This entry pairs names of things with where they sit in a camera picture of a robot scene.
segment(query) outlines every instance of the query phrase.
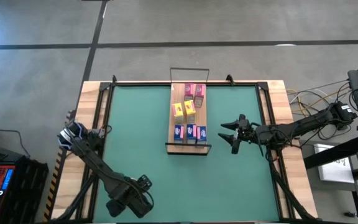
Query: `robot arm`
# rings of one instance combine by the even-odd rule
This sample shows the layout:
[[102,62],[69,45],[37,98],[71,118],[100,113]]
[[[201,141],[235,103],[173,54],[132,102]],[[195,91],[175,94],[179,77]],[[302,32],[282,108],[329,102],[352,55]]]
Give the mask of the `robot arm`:
[[292,139],[297,136],[322,129],[328,124],[333,124],[338,129],[344,129],[355,118],[357,115],[350,110],[347,104],[341,102],[331,103],[326,109],[290,124],[259,125],[249,123],[245,115],[240,114],[239,119],[235,122],[221,124],[224,128],[236,131],[236,134],[219,133],[219,136],[232,146],[232,154],[238,153],[241,141],[277,149],[285,144],[291,144]]
[[152,186],[152,183],[146,175],[134,180],[114,172],[95,153],[101,148],[104,141],[104,133],[100,134],[100,132],[101,130],[88,132],[81,123],[71,121],[58,135],[58,141],[61,147],[81,158],[93,171],[93,176],[97,175],[102,180],[104,189],[110,197],[110,201],[106,206],[112,217],[121,214],[128,206],[138,218],[142,218],[153,208],[153,205],[149,203],[144,195],[149,194],[147,191]]

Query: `gray floor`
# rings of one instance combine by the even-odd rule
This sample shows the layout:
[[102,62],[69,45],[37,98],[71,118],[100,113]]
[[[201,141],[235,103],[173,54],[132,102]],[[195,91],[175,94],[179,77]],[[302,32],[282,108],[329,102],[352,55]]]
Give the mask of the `gray floor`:
[[[77,0],[0,0],[0,45],[89,44],[100,6]],[[117,0],[107,5],[99,43],[356,39],[358,0]],[[55,136],[76,105],[89,52],[0,50],[0,128],[18,129],[32,158],[51,169]],[[230,73],[235,79],[284,80],[287,88],[303,90],[346,79],[348,70],[358,68],[358,45],[98,49],[89,79],[110,80],[115,74],[119,80],[169,80],[170,67],[209,68],[209,79]],[[184,76],[205,78],[203,73],[173,78]],[[340,86],[321,90],[331,93]],[[357,124],[331,141],[358,136]],[[14,134],[0,133],[0,145],[22,152]],[[321,218],[358,223],[342,216],[354,210],[350,192],[319,186],[312,184]]]

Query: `wooden tray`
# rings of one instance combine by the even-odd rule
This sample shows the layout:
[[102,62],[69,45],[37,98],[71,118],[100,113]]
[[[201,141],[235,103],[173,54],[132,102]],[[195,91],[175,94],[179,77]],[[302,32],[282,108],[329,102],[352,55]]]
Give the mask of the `wooden tray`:
[[[196,85],[193,85],[194,93],[196,92]],[[185,99],[185,84],[184,83],[172,83],[171,85],[171,103],[169,105],[169,131],[168,131],[168,143],[173,144],[173,132],[175,128],[175,121],[172,115],[172,104],[173,103],[182,103]],[[196,116],[195,116],[195,124],[197,126],[206,126],[206,94],[204,96],[203,104],[200,108],[196,108]],[[186,133],[184,134],[183,143],[180,146],[177,145],[167,145],[167,153],[168,154],[196,154],[196,155],[207,155],[209,149],[211,148],[210,145],[206,145],[204,147],[196,147],[196,146],[189,146],[186,145]]]

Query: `green mat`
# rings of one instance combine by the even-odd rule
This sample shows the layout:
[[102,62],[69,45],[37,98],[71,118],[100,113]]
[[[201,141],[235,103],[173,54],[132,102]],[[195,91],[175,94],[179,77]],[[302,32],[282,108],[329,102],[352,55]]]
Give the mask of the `green mat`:
[[261,123],[257,96],[249,86],[207,86],[207,156],[168,155],[170,87],[115,87],[104,161],[117,172],[153,183],[154,209],[137,218],[127,208],[113,218],[99,184],[95,223],[277,221],[278,213],[267,161],[256,145],[243,143],[238,155],[218,133],[244,113]]

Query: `box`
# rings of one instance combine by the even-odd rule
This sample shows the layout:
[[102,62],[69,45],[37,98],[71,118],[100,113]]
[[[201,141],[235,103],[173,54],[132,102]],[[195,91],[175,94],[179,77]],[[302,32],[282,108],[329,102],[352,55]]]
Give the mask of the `box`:
[[206,126],[197,127],[197,142],[196,144],[206,144]]
[[197,126],[195,124],[187,124],[187,144],[196,144],[197,140]]
[[181,124],[176,124],[175,130],[173,131],[173,142],[174,143],[183,143],[184,135],[185,135],[185,127]]
[[194,84],[186,83],[185,84],[185,101],[192,100],[194,95]]
[[181,107],[181,103],[172,104],[172,114],[176,124],[180,124],[184,120],[183,116],[183,108]]
[[194,105],[198,108],[203,105],[203,100],[205,96],[205,85],[197,84],[196,85],[196,96],[194,97]]
[[188,124],[194,124],[196,121],[196,108],[193,100],[185,101],[186,120]]

